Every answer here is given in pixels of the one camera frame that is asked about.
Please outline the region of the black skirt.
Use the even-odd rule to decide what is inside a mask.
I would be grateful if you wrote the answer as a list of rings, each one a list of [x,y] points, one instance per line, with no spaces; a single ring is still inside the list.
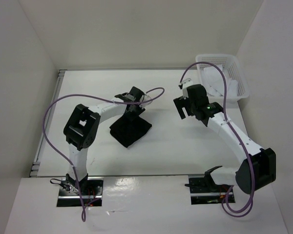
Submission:
[[[110,134],[125,148],[128,148],[133,143],[145,136],[151,129],[152,124],[136,117],[134,120],[129,120],[125,116],[120,117],[110,126]]]

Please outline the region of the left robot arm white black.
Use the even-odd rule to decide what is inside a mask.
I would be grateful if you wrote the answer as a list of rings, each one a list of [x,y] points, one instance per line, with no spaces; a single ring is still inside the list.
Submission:
[[[96,138],[99,125],[119,116],[110,126],[110,134],[127,148],[141,139],[152,127],[140,117],[150,103],[149,95],[132,87],[128,93],[118,94],[92,108],[82,104],[75,107],[63,130],[69,144],[69,160],[74,166],[66,174],[71,191],[81,195],[87,190],[87,153]]]

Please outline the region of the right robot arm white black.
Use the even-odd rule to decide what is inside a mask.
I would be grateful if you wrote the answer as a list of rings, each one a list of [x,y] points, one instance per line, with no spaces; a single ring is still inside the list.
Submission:
[[[210,102],[201,84],[181,84],[181,97],[174,99],[182,119],[194,116],[213,130],[233,151],[240,163],[238,168],[215,166],[204,173],[204,186],[216,191],[221,185],[238,186],[251,194],[276,180],[276,154],[252,141],[229,117],[217,102]]]

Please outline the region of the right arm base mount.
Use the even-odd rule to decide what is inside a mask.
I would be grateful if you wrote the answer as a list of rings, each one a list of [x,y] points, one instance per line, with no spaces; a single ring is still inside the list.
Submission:
[[[230,188],[229,185],[209,187],[203,174],[189,175],[184,186],[189,188],[192,205],[220,204]]]

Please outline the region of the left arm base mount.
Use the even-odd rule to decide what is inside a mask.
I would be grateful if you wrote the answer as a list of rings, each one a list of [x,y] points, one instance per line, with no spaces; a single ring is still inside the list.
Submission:
[[[59,193],[57,207],[81,207],[78,189],[73,187],[65,178],[50,179],[50,183],[58,185]],[[102,178],[89,177],[81,186],[82,199],[85,206],[101,207],[104,181]]]

